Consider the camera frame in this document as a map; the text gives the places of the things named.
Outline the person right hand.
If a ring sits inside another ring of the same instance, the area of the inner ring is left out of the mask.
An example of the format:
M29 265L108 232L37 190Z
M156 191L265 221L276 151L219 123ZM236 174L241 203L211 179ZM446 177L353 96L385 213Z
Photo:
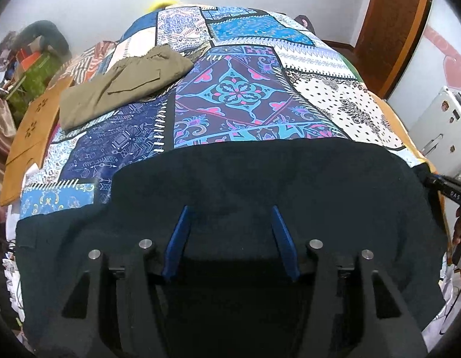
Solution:
M458 207L458 209L456 210L455 216L456 216L456 222L454 224L454 233L453 233L452 242L455 246L457 246L461 242L461 206Z

